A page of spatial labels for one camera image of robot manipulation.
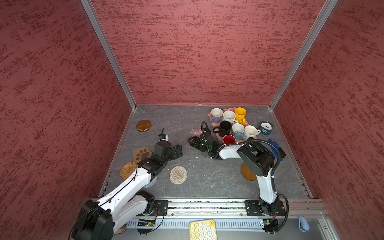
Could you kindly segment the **pink flower coaster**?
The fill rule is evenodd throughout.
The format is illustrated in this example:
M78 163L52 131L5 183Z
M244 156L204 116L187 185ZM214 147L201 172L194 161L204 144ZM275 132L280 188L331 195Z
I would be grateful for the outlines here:
M197 129L192 129L190 131L190 135L193 137L193 136L196 136L196 137L200 137L200 135L202 134L202 130L201 130L201 127L197 128Z

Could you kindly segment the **beige woven round coaster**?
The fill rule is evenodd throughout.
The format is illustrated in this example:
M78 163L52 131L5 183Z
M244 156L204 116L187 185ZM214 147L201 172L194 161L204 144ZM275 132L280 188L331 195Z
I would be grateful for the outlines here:
M182 166L176 166L170 172L170 180L175 185L184 183L187 179L187 176L187 170Z

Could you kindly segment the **paw print cork coaster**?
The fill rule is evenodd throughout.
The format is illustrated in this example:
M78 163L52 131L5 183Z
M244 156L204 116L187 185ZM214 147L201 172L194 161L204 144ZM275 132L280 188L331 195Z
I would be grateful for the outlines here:
M140 163L142 160L150 158L152 156L152 152L149 147L137 148L133 153L133 161L135 163Z

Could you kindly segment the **dark glossy brown coaster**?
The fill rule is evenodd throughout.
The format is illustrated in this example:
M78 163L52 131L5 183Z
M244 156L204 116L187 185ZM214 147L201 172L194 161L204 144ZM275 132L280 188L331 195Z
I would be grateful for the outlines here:
M151 129L152 123L149 120L141 120L136 125L136 130L140 133L147 132Z

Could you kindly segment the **brown wooden round coaster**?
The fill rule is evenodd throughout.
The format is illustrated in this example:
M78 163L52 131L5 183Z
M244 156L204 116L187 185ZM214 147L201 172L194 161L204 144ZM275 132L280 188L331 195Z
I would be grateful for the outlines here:
M249 169L246 163L241 166L241 174L248 181L256 181L257 176Z

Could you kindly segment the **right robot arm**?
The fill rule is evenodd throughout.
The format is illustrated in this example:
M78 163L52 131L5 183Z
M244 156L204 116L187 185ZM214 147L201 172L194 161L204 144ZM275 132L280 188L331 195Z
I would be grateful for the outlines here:
M283 196L276 191L274 173L281 160L286 157L283 149L273 139L268 141L248 138L240 141L233 135L225 135L221 142L215 140L210 131L199 137L188 139L190 146L206 152L213 160L241 159L244 164L241 173L250 181L258 181L258 201L246 201L249 216L284 216L287 214Z

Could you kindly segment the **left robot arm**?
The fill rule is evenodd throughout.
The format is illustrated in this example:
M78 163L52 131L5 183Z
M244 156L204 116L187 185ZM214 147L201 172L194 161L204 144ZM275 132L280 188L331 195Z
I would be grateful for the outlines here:
M150 158L140 161L134 172L108 195L88 200L81 208L77 222L69 233L73 240L110 240L133 217L151 214L155 197L143 187L159 175L169 161L183 155L181 145L172 146L159 140Z

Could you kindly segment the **grey round coaster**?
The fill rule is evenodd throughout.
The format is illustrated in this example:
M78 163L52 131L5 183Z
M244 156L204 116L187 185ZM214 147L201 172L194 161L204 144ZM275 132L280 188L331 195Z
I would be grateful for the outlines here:
M144 186L144 188L150 188L153 186L157 181L157 177L153 178L147 185Z

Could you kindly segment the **red inside white mug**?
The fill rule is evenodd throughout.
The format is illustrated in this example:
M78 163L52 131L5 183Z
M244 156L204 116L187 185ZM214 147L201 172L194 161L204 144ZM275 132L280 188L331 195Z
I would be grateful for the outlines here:
M225 145L235 144L237 142L237 139L233 135L225 135L223 137L223 143Z

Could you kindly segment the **black mug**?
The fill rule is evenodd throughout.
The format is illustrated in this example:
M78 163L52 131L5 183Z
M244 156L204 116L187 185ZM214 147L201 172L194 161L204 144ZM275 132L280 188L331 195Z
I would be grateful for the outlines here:
M221 138L229 135L232 129L232 123L229 121L222 121L218 127L214 127L213 133L218 134Z

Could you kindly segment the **purple mug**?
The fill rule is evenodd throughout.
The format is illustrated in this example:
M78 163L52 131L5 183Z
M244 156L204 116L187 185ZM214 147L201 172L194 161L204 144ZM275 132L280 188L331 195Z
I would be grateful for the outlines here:
M222 121L223 110L220 108L214 108L211 110L210 122L213 124L218 124Z

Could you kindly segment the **blue mug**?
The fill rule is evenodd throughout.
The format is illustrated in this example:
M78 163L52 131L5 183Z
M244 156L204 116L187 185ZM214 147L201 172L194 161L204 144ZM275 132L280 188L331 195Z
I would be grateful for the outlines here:
M242 124L235 123L232 125L233 136L240 141L246 140L245 127Z

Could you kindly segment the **white mug back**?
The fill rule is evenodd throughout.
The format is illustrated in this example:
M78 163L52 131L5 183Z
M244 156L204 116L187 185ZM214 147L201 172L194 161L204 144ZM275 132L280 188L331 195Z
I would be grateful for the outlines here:
M238 121L236 120L235 112L231 110L227 110L223 112L223 121L230 122L232 125L235 123L238 123Z

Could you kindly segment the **yellow mug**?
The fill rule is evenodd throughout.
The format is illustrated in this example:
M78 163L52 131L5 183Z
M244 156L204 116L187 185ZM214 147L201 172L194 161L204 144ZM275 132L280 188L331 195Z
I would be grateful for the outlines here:
M244 125L246 123L245 117L246 117L247 111L244 108L236 108L235 114L236 114L235 120L237 120L239 124Z

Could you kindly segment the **white mug right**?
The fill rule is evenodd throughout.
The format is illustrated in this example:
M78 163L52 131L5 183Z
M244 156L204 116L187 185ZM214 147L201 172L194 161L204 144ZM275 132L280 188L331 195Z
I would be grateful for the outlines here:
M256 136L259 135L260 133L261 133L261 130L257 129L252 125L246 126L244 130L244 135L246 136L246 140L249 138L256 139L257 138Z

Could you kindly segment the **blue stapler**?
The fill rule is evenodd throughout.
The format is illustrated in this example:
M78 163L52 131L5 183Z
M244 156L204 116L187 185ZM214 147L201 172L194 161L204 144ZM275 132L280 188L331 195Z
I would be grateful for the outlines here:
M272 152L274 153L274 155L275 155L276 158L278 157L278 153L280 153L280 155L281 155L281 159L282 159L282 160L286 157L286 153L285 153L284 150L277 144L277 142L276 142L274 139L268 139L268 143L270 143L271 145L273 145L273 146L275 147L275 149L271 147L271 150L272 150Z

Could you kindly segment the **yellow keypad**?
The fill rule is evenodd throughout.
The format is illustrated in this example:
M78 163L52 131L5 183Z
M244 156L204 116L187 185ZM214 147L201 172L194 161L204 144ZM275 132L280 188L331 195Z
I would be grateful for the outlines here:
M216 223L214 220L200 220L189 224L190 240L217 240Z

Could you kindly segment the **light blue mouse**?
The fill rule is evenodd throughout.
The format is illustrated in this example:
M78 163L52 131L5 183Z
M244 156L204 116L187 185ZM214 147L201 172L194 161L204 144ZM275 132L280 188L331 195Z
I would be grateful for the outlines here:
M303 233L310 230L310 225L305 217L299 216L299 230Z

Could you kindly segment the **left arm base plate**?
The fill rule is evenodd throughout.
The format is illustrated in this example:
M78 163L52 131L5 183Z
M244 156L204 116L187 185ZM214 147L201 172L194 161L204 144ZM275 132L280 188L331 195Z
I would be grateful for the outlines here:
M150 200L142 215L156 216L158 213L164 213L164 215L167 215L168 205L168 200Z

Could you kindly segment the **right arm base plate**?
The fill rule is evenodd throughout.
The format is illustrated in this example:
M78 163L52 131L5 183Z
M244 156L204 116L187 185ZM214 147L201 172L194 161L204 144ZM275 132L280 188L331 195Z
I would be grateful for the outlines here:
M286 215L286 209L282 201L277 200L272 204L264 201L245 201L247 216L254 217L283 217Z

